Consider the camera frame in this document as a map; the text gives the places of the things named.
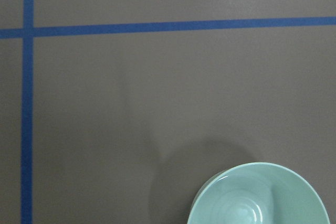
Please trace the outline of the mint green bowl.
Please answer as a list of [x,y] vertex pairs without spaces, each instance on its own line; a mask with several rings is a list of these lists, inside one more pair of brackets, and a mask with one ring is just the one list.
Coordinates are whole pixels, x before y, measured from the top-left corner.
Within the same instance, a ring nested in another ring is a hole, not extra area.
[[315,189],[281,165],[254,162],[208,179],[197,192],[187,223],[330,223]]

